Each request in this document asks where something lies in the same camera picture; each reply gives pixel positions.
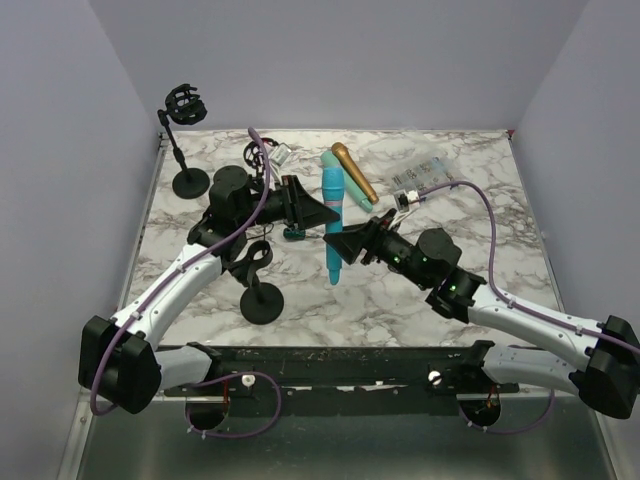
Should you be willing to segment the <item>blue microphone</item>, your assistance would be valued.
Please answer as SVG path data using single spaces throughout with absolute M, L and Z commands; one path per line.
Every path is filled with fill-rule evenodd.
M 342 231 L 342 210 L 344 200 L 344 174 L 340 167 L 324 167 L 322 173 L 322 195 L 324 205 L 338 215 L 336 220 L 326 224 L 325 233 Z M 340 280 L 342 259 L 333 247 L 326 244 L 326 268 L 329 283 L 337 285 Z

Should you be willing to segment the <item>mint green microphone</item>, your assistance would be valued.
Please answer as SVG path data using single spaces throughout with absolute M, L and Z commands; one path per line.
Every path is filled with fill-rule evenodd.
M 370 213 L 373 211 L 373 205 L 367 198 L 366 194 L 351 178 L 346 169 L 341 165 L 338 158 L 330 150 L 321 154 L 321 162 L 324 168 L 338 168 L 343 174 L 345 192 L 351 200 L 365 212 Z

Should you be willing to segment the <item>gold microphone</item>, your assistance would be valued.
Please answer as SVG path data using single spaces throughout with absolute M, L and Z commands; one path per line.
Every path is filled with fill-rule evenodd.
M 359 166 L 353 160 L 348 148 L 341 142 L 336 142 L 331 147 L 332 153 L 339 160 L 341 165 L 346 169 L 350 177 L 355 181 L 358 187 L 365 194 L 366 198 L 372 203 L 377 204 L 379 197 L 373 186 L 360 170 Z

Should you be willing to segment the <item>black tripod microphone stand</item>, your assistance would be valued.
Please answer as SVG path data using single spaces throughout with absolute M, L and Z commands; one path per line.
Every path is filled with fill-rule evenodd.
M 254 170 L 253 181 L 257 186 L 264 185 L 265 166 L 263 152 L 255 141 L 250 141 L 244 148 L 243 159 Z

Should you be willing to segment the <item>black clip microphone stand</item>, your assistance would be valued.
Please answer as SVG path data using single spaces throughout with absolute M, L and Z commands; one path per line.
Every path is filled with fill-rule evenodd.
M 271 245 L 266 240 L 253 242 L 246 255 L 230 263 L 226 270 L 245 287 L 240 297 L 242 316 L 254 325 L 267 325 L 275 321 L 284 309 L 284 297 L 278 287 L 261 282 L 258 271 L 273 259 Z

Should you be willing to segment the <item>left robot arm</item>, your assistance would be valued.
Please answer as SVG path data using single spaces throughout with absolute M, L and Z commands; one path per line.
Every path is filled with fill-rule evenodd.
M 266 240 L 249 243 L 247 228 L 281 222 L 313 228 L 340 220 L 339 213 L 313 198 L 294 175 L 270 188 L 237 165 L 219 169 L 209 190 L 209 207 L 189 231 L 170 267 L 136 300 L 111 318 L 91 318 L 82 330 L 78 381 L 90 391 L 93 414 L 111 408 L 141 412 L 157 392 L 190 385 L 201 395 L 214 393 L 222 380 L 213 355 L 202 346 L 161 352 L 168 328 L 191 300 L 224 274 L 244 287 L 242 316 L 255 325 L 275 321 L 284 297 L 257 272 L 273 258 Z

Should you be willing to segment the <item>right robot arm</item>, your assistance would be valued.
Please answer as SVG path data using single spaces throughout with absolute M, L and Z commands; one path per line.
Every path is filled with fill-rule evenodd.
M 639 339 L 631 324 L 543 308 L 493 287 L 458 265 L 461 249 L 442 228 L 423 231 L 415 242 L 402 237 L 389 218 L 345 227 L 323 237 L 348 263 L 373 261 L 429 294 L 426 303 L 447 319 L 499 330 L 533 345 L 517 360 L 514 350 L 492 346 L 484 357 L 464 362 L 460 379 L 480 392 L 496 383 L 528 383 L 562 390 L 593 410 L 630 418 L 639 394 Z

